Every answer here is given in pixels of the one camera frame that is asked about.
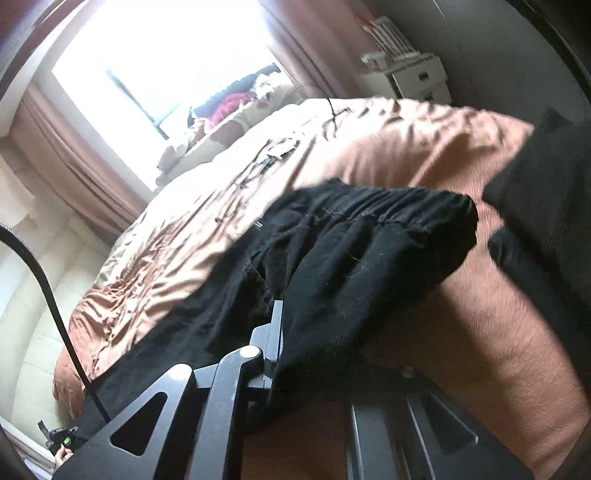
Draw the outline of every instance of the window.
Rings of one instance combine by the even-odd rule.
[[[275,60],[251,0],[107,0],[53,75],[151,189],[190,106]]]

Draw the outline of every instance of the bedsheet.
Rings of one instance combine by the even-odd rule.
[[[287,189],[338,177],[358,185],[454,190],[476,202],[476,248],[426,301],[389,319],[366,352],[376,364],[415,365],[538,480],[549,478],[584,428],[589,406],[543,318],[491,260],[486,242],[502,221],[480,198],[532,127],[496,113],[413,100],[333,104],[334,120],[325,100],[286,106],[150,203],[115,244],[70,320],[85,371],[98,377],[141,340]],[[286,143],[295,150],[268,161],[281,157]],[[76,416],[82,394],[63,352],[54,395]],[[319,399],[247,439],[242,477],[344,479],[342,440],[339,406]]]

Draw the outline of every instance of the pink bedding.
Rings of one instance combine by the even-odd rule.
[[[486,241],[502,222],[483,186],[519,150],[531,126],[469,108],[411,100],[324,100],[274,113],[214,162],[174,180],[115,245],[70,321],[87,374],[96,378],[178,300],[201,285],[219,255],[286,189],[339,177],[360,185],[422,185],[469,194],[478,244],[463,266],[366,347],[378,364],[414,364],[454,396],[545,480],[589,418],[581,386],[544,320],[495,267]],[[253,162],[269,139],[295,153],[269,170]],[[73,416],[82,386],[65,352],[56,398]],[[345,478],[337,405],[318,400],[245,445],[244,479]]]

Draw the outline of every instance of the human hand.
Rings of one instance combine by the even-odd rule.
[[[74,452],[72,452],[69,448],[64,447],[63,445],[60,446],[60,449],[57,451],[54,461],[56,463],[56,468],[61,467],[66,460],[68,460]]]

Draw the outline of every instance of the pink curtain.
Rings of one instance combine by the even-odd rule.
[[[333,98],[360,97],[360,55],[374,51],[355,15],[371,17],[355,0],[258,0],[269,49],[298,85]]]
[[[146,207],[33,84],[10,136],[39,176],[106,242],[113,244]]]

